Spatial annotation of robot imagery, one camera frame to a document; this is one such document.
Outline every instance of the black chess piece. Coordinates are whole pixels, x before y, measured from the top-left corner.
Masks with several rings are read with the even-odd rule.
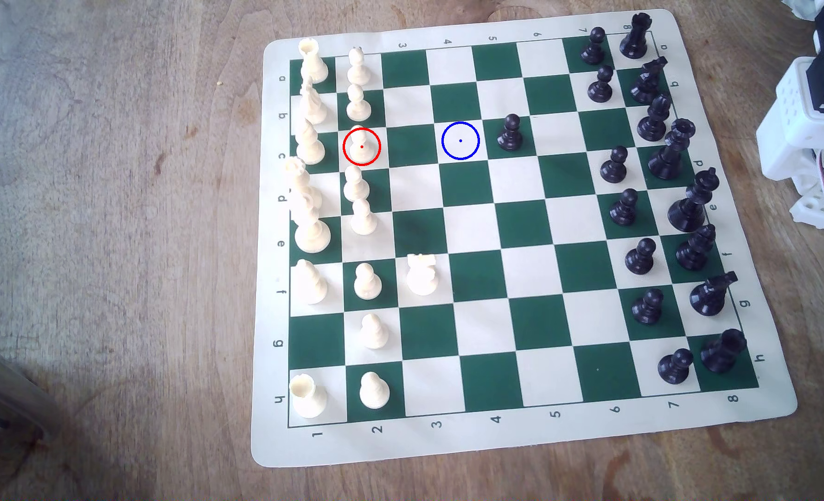
[[[642,238],[637,247],[626,254],[626,268],[635,275],[645,275],[653,269],[653,252],[656,242],[652,238]]]
[[[647,30],[653,20],[647,13],[637,13],[632,17],[632,30],[622,39],[619,51],[628,59],[640,59],[647,53]]]
[[[693,184],[687,186],[684,192],[685,198],[675,201],[668,208],[668,222],[678,231],[687,233],[702,226],[706,221],[706,204],[720,184],[714,167],[697,172]]]
[[[737,280],[737,274],[732,271],[709,278],[690,291],[690,305],[700,315],[712,316],[721,313],[727,288]]]
[[[649,289],[642,298],[632,303],[634,319],[643,325],[653,325],[662,315],[662,290]]]
[[[606,103],[613,97],[613,87],[609,81],[613,79],[613,67],[608,64],[597,68],[597,81],[588,85],[588,97],[595,103]]]
[[[628,188],[619,195],[619,200],[609,208],[609,218],[620,226],[630,226],[634,224],[637,212],[634,206],[637,205],[637,191]]]
[[[665,135],[665,120],[672,107],[672,98],[666,93],[656,96],[647,108],[647,116],[637,124],[637,134],[645,141],[656,142]]]
[[[715,225],[700,226],[674,252],[681,268],[699,271],[705,268],[708,251],[715,245]]]
[[[665,355],[659,359],[656,369],[659,377],[669,384],[681,384],[690,375],[690,364],[693,363],[693,353],[685,347],[676,349],[672,355]]]
[[[600,177],[608,183],[621,183],[628,174],[626,168],[628,160],[628,149],[625,146],[617,146],[609,153],[609,160],[600,166]]]
[[[726,373],[746,349],[746,336],[739,329],[727,329],[720,336],[708,340],[699,350],[702,365],[713,373]]]
[[[507,152],[518,150],[523,144],[523,134],[520,133],[520,118],[511,113],[505,117],[505,130],[498,136],[498,145]]]
[[[600,44],[603,43],[606,37],[607,33],[600,26],[592,28],[591,35],[588,37],[588,45],[584,47],[581,54],[582,61],[588,64],[603,63],[604,53]]]
[[[656,150],[647,161],[653,176],[659,179],[674,179],[681,175],[681,152],[690,147],[690,138],[696,133],[696,126],[687,119],[672,122],[672,130],[665,135],[665,146]]]

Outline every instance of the blue circle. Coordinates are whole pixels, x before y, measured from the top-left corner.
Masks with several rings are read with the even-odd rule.
[[[459,124],[464,124],[464,125],[468,126],[469,128],[471,128],[473,133],[477,135],[477,147],[473,149],[473,154],[470,154],[466,157],[456,157],[455,155],[451,154],[449,152],[449,150],[446,149],[446,132],[448,132],[452,127],[454,127],[456,125],[459,125]],[[477,153],[477,150],[479,150],[479,132],[477,132],[477,129],[474,128],[473,125],[471,125],[467,122],[453,122],[453,123],[449,124],[449,127],[447,127],[446,130],[443,131],[443,136],[440,138],[440,145],[443,147],[443,151],[446,152],[446,154],[449,155],[450,157],[456,159],[457,161],[466,161],[470,157],[474,156]]]

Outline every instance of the red circle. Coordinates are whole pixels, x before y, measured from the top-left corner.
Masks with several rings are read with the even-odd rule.
[[[378,140],[378,153],[374,155],[374,158],[371,161],[368,161],[366,163],[356,163],[356,162],[352,161],[351,157],[347,154],[347,139],[351,136],[352,133],[354,133],[355,131],[358,131],[358,130],[367,130],[367,131],[372,133],[372,135],[374,136],[375,139]],[[351,163],[353,165],[359,165],[360,167],[365,167],[366,165],[369,165],[372,162],[378,160],[378,157],[381,156],[381,138],[378,137],[378,135],[375,134],[374,131],[370,128],[364,128],[364,127],[354,128],[349,133],[347,133],[347,135],[344,136],[344,142],[343,142],[343,144],[340,145],[340,150],[344,153],[344,158],[351,161]]]

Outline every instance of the wooden table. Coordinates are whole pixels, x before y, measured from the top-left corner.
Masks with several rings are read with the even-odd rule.
[[[812,23],[776,0],[0,0],[0,354],[61,404],[6,498],[824,495],[824,231],[754,131]],[[250,458],[261,73],[274,39],[665,7],[800,401],[754,424],[293,470]]]

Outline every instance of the chessboard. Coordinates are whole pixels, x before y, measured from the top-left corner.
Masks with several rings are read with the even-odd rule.
[[[668,11],[644,12],[651,26],[637,59],[623,55],[620,44],[638,12],[315,38],[327,68],[313,85],[327,109],[314,127],[325,153],[306,172],[321,194],[317,217],[330,240],[311,253],[295,240],[284,168],[298,154],[297,134],[310,132],[300,108],[301,39],[267,46],[251,416],[258,463],[490,450],[795,411],[777,329],[681,33]],[[612,95],[603,103],[588,96],[599,65],[581,55],[595,27],[606,34],[600,65],[613,69]],[[347,114],[354,47],[370,70],[362,88],[371,114],[358,123]],[[695,126],[689,145],[668,139],[675,145],[669,158],[680,162],[680,174],[668,179],[649,169],[666,142],[637,132],[652,103],[632,93],[642,66],[662,57],[652,82],[671,106],[667,120],[658,120],[669,134],[674,120]],[[518,148],[509,150],[498,138],[507,137],[511,114],[518,117]],[[359,168],[377,220],[366,235],[351,226],[354,204],[342,191],[348,167],[363,163],[346,154],[357,125],[378,148]],[[618,146],[627,151],[626,175],[609,183],[600,170]],[[709,168],[718,184],[713,192],[700,188]],[[637,201],[634,221],[620,225],[625,191],[636,192]],[[711,199],[699,209],[714,225],[715,241],[703,245],[705,265],[694,271],[677,252],[696,233],[677,229],[668,212],[677,200],[706,193]],[[626,256],[646,238],[655,247],[653,264],[637,275]],[[438,281],[431,293],[412,292],[410,254],[433,256]],[[315,304],[301,293],[302,259],[327,286]],[[355,289],[362,263],[382,284],[369,300]],[[698,313],[691,293],[729,272],[736,282],[714,297],[721,311]],[[652,289],[664,298],[661,315],[654,303],[643,305],[645,296],[656,296]],[[362,343],[369,314],[387,334],[383,347]],[[649,323],[639,321],[644,316]],[[701,355],[707,347],[726,349],[729,340],[719,341],[725,331],[742,333],[746,346],[724,352],[718,370],[718,360]],[[686,370],[678,365],[672,384],[658,365],[664,360],[667,368],[667,356],[681,348],[694,361]],[[377,408],[360,396],[367,373],[389,388]],[[289,391],[303,374],[322,391],[315,417],[302,417],[299,396]]]

